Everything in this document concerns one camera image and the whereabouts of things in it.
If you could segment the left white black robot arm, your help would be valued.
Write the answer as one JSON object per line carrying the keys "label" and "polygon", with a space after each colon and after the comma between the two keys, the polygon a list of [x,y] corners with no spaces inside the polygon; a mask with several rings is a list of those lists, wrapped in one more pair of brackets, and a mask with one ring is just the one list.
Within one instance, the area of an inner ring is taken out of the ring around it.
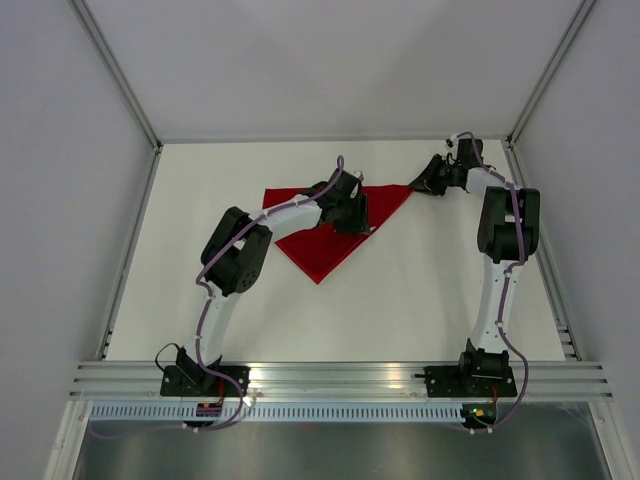
{"label": "left white black robot arm", "polygon": [[241,294],[258,280],[270,246],[295,233],[331,224],[338,233],[369,234],[364,176],[337,168],[331,178],[289,200],[254,213],[229,208],[201,254],[196,284],[205,289],[205,303],[192,341],[179,350],[176,367],[184,385],[206,396],[218,384],[213,367]]}

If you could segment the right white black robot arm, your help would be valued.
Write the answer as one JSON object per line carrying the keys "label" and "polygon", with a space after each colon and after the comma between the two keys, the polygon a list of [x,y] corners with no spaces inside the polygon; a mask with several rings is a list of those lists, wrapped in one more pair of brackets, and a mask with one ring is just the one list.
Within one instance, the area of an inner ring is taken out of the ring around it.
{"label": "right white black robot arm", "polygon": [[433,397],[484,396],[494,390],[513,397],[509,360],[516,349],[507,332],[519,277],[539,243],[540,193],[486,164],[483,141],[473,133],[454,135],[446,145],[447,153],[434,155],[410,188],[430,196],[460,188],[482,200],[477,248],[484,273],[477,320],[458,364],[427,368],[424,377]]}

